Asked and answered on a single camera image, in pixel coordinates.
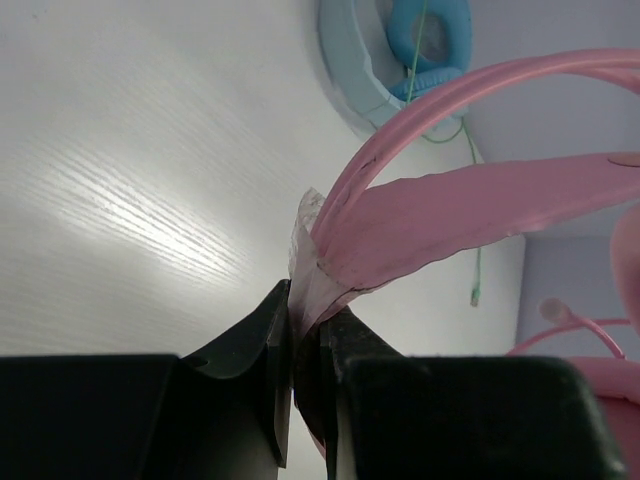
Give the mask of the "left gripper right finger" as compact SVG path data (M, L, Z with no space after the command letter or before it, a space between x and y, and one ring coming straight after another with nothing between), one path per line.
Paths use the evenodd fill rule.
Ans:
M406 357L350 311L319 331L332 479L624 479L620 356Z

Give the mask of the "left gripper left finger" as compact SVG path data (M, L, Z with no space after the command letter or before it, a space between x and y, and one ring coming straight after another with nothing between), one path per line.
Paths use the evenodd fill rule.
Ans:
M274 479L290 411L289 284L195 352L5 357L5 479Z

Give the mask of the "pink headphones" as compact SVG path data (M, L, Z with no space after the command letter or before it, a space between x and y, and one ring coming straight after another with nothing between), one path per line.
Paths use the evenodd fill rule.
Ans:
M437 88L375 133L328 195L303 197L292 237L288 307L295 395L319 449L326 446L307 364L318 326L357 297L463 250L617 206L639 196L631 152L481 163L376 185L410 142L452 113L507 86L571 74L639 89L635 48L588 49L490 65Z

